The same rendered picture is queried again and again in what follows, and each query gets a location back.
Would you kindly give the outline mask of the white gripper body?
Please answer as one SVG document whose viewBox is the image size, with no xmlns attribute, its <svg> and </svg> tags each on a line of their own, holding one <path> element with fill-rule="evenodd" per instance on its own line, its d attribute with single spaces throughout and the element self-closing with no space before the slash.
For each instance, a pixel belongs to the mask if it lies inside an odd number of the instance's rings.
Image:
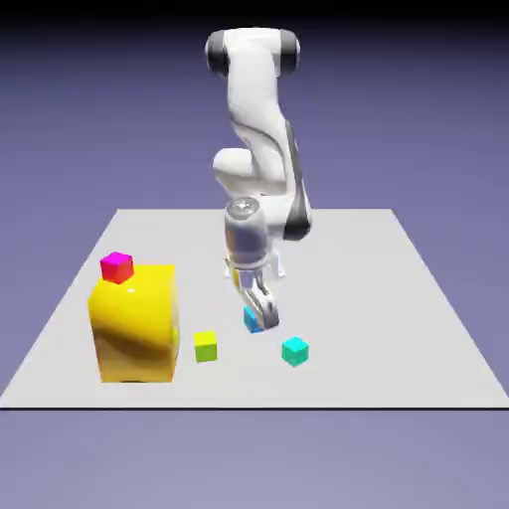
<svg viewBox="0 0 509 509">
<path fill-rule="evenodd" d="M 262 329 L 271 329 L 279 324 L 277 304 L 267 286 L 254 282 L 251 288 L 241 287 L 239 293 Z"/>
</svg>

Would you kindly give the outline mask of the small blue cube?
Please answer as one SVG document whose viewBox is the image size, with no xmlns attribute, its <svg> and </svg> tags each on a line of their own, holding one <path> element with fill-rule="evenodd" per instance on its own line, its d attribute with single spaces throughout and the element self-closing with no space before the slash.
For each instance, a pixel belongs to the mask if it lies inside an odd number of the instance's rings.
<svg viewBox="0 0 509 509">
<path fill-rule="evenodd" d="M 244 306 L 244 323 L 251 333 L 259 333 L 263 331 L 263 327 L 258 323 L 255 314 L 246 305 Z"/>
</svg>

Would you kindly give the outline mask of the small teal cube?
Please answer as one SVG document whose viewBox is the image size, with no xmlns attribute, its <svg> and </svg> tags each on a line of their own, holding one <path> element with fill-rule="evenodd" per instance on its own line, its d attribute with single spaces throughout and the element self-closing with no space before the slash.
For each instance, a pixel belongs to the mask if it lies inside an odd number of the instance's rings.
<svg viewBox="0 0 509 509">
<path fill-rule="evenodd" d="M 281 358 L 290 366 L 297 367 L 308 360 L 309 345 L 300 337 L 292 337 L 282 342 Z"/>
</svg>

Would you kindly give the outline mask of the small yellow-green cube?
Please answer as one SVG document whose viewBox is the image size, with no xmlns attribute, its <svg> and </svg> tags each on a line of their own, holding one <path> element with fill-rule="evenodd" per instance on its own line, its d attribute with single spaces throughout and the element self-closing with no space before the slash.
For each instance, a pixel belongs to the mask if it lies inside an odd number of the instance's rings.
<svg viewBox="0 0 509 509">
<path fill-rule="evenodd" d="M 214 331 L 196 332 L 193 338 L 197 363 L 211 362 L 218 359 L 218 344 Z"/>
</svg>

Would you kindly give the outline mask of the small magenta cube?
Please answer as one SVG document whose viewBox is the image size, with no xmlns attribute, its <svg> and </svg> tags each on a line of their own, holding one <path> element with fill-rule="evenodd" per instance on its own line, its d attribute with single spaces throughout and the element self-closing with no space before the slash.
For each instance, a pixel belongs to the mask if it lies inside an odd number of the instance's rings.
<svg viewBox="0 0 509 509">
<path fill-rule="evenodd" d="M 134 275 L 133 257 L 112 252 L 100 260 L 100 269 L 103 280 L 122 284 Z"/>
</svg>

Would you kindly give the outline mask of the large yellow box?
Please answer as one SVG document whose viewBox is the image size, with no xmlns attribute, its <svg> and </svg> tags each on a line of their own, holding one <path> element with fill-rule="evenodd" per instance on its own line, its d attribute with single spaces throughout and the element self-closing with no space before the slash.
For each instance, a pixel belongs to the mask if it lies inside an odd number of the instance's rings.
<svg viewBox="0 0 509 509">
<path fill-rule="evenodd" d="M 122 283 L 100 279 L 88 302 L 104 383 L 170 383 L 180 343 L 176 270 L 138 264 Z"/>
</svg>

